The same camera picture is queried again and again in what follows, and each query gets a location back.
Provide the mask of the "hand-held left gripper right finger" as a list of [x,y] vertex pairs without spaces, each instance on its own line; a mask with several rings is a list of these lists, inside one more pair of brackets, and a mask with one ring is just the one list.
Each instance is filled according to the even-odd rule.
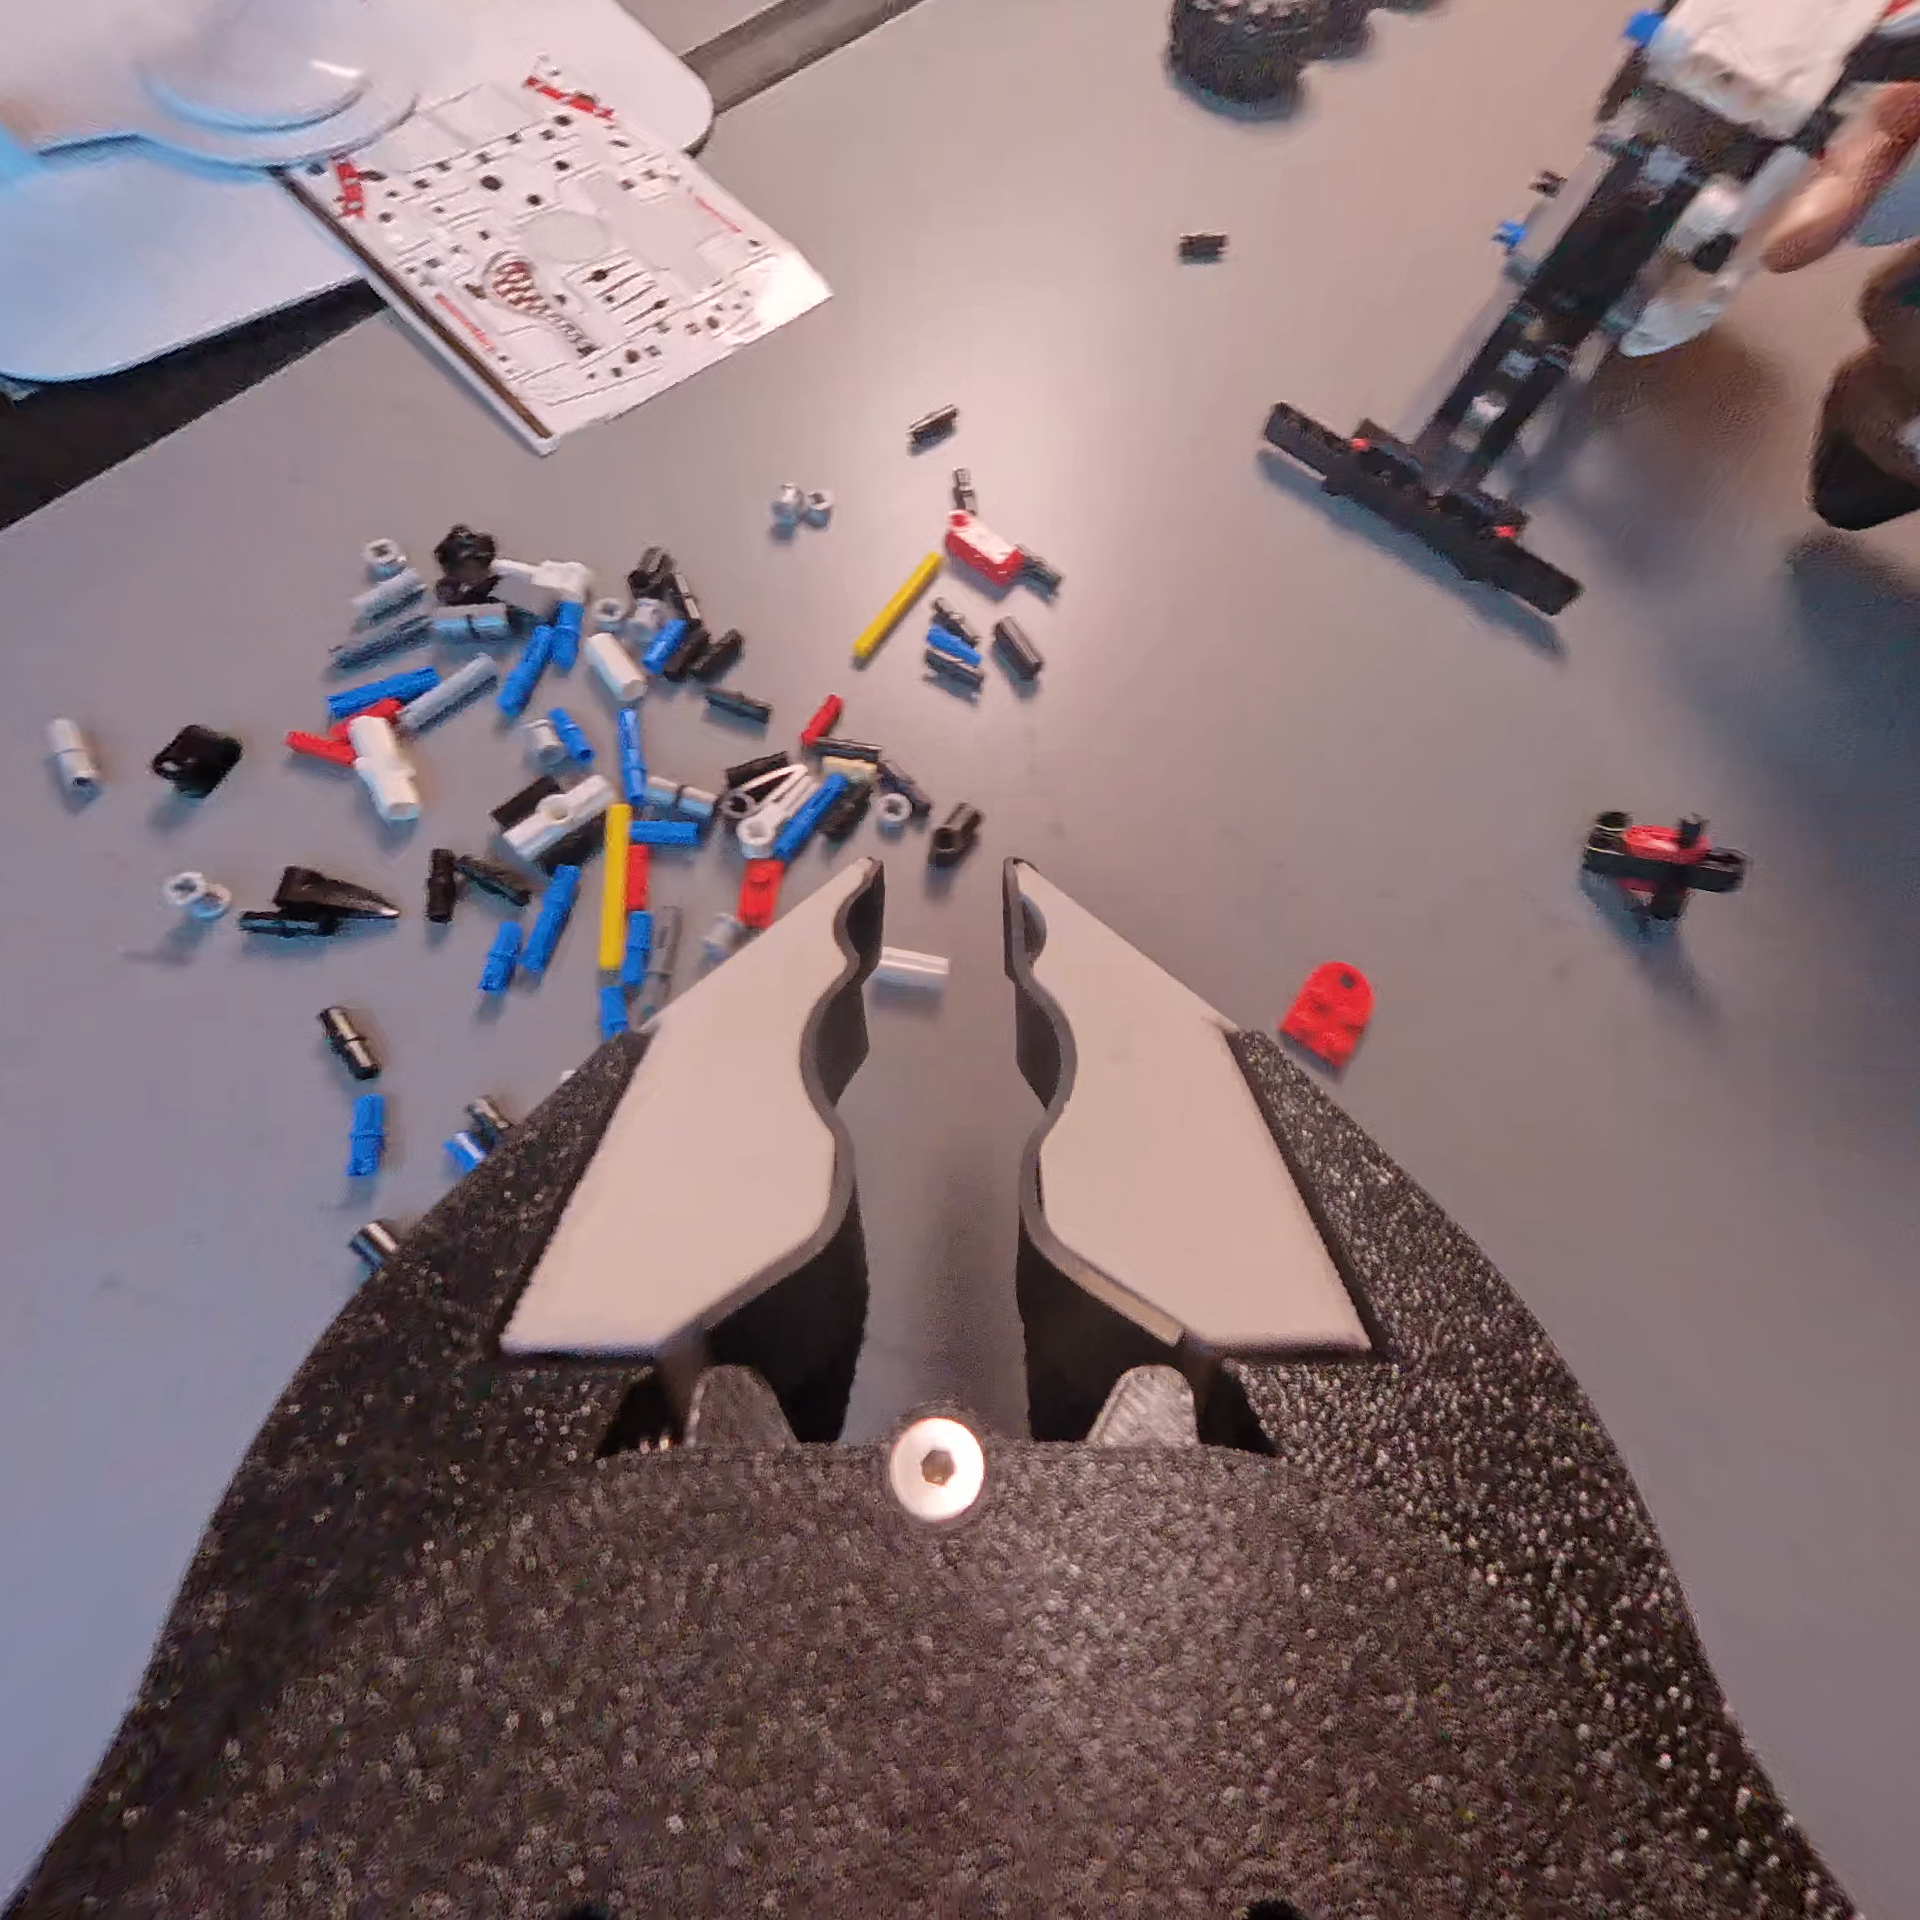
[[1259,1445],[1241,1369],[1367,1362],[1374,1319],[1241,1029],[1022,857],[1001,935],[1040,1104],[1017,1177],[1031,1435],[1090,1440],[1122,1381],[1159,1369],[1198,1440]]

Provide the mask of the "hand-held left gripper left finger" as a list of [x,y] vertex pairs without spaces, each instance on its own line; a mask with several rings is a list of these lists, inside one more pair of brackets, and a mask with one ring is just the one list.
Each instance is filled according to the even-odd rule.
[[839,1104],[882,919],[882,864],[855,857],[624,1045],[505,1355],[649,1365],[683,1419],[709,1369],[743,1367],[798,1440],[841,1438],[871,1287]]

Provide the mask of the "red rounded plate with hole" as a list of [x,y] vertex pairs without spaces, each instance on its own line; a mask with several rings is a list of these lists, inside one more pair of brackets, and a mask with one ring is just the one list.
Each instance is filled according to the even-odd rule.
[[1330,1072],[1344,1072],[1367,1033],[1374,1006],[1367,974],[1349,962],[1321,962],[1296,990],[1278,1022],[1278,1035]]

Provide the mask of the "small black red lego assembly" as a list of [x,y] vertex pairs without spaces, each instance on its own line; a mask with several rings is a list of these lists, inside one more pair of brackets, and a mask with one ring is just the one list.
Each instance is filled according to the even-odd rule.
[[1733,848],[1721,848],[1710,839],[1707,825],[1698,816],[1687,816],[1701,821],[1705,827],[1705,841],[1712,850],[1698,859],[1698,864],[1678,866],[1678,864],[1657,864],[1657,862],[1641,862],[1632,855],[1623,853],[1623,827],[1630,825],[1646,825],[1637,823],[1630,814],[1621,809],[1607,809],[1595,816],[1582,857],[1579,869],[1584,875],[1605,880],[1616,889],[1623,901],[1623,910],[1641,926],[1671,926],[1678,923],[1694,896],[1728,896],[1744,887],[1746,878],[1746,857]]

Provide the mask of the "brick vehicle model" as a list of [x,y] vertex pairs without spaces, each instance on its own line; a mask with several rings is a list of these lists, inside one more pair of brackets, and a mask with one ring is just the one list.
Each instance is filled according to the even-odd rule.
[[1550,617],[1579,583],[1527,546],[1497,466],[1586,357],[1707,331],[1815,158],[1918,64],[1915,5],[1653,5],[1623,34],[1586,158],[1499,231],[1504,290],[1426,421],[1403,439],[1374,421],[1342,434],[1280,402],[1264,423],[1323,491]]

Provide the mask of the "white book stand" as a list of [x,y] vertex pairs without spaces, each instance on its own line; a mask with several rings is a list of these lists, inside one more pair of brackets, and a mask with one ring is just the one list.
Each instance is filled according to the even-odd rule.
[[5,2],[5,377],[107,377],[354,286],[281,169],[539,64],[686,153],[711,130],[626,5]]

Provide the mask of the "grey desk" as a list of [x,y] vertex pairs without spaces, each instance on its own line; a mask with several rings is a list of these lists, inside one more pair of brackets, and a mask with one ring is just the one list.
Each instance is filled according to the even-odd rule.
[[[5,533],[21,1911],[1915,1915],[1915,544],[1803,505],[1861,265],[1582,395],[1557,622],[1259,443],[1401,411],[1618,14],[1390,16],[1239,119],[1159,5],[923,5],[711,137],[832,283],[773,341],[542,459],[366,320]],[[1063,587],[944,553],[855,667],[955,466]],[[983,809],[949,873],[866,823],[786,885],[875,857],[951,960],[864,990],[832,1445],[498,1349],[633,1074],[592,905],[485,1001],[498,910],[421,894],[507,734],[432,734],[395,832],[281,750],[361,542],[453,521],[670,549],[775,743],[839,690]],[[187,725],[245,743],[206,800],[151,770]],[[1744,887],[1637,923],[1607,809]],[[1243,1367],[1259,1445],[1159,1369],[1026,1426],[1010,857],[1237,1022],[1351,1255],[1374,1358]],[[1376,994],[1344,1072],[1278,1035],[1321,962]]]

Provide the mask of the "black desk divider strip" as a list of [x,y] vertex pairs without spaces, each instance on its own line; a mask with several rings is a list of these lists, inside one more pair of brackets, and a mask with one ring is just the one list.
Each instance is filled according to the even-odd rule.
[[[907,11],[907,2],[642,5],[647,25],[727,112]],[[379,313],[347,279],[158,361],[2,402],[11,528]]]

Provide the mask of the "pile of small brick pieces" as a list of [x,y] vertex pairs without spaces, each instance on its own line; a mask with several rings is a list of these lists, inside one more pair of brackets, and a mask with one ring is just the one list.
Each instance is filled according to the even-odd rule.
[[773,926],[784,878],[811,846],[843,846],[864,823],[914,832],[930,793],[882,745],[839,731],[846,704],[823,697],[789,750],[725,768],[718,784],[681,782],[645,757],[642,706],[651,688],[695,686],[699,709],[745,729],[775,711],[729,672],[745,654],[738,629],[713,631],[686,574],[649,549],[629,585],[635,597],[592,603],[587,567],[510,565],[496,542],[457,523],[437,549],[437,590],[393,542],[366,549],[357,642],[338,665],[363,665],[418,645],[464,647],[453,667],[418,663],[336,688],[325,729],[288,729],[283,752],[350,775],[375,821],[421,821],[421,734],[491,702],[533,770],[491,811],[491,855],[434,846],[423,878],[423,919],[453,923],[459,901],[503,905],[475,992],[505,999],[542,981],[599,862],[594,912],[594,1024],[603,1040],[638,1033],[667,1006],[681,921],[654,898],[663,855],[731,846],[736,903],[704,937],[713,962]]

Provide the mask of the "yellow brick axle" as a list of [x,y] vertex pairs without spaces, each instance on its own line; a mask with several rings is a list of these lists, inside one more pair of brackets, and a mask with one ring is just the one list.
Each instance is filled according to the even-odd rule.
[[907,613],[921,603],[942,571],[944,551],[930,549],[853,638],[848,658],[855,667],[864,667],[873,661],[878,649],[894,635]]

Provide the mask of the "printed paper sheet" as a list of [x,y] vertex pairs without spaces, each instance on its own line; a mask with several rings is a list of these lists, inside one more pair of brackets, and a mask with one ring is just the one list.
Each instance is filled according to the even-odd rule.
[[823,274],[704,167],[535,55],[279,174],[363,279],[549,453],[823,306]]

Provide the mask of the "black rubber tyre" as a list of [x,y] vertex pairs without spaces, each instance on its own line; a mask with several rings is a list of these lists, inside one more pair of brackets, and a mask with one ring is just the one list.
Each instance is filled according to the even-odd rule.
[[1271,105],[1307,64],[1353,50],[1374,11],[1374,2],[1175,2],[1168,66],[1218,103]]

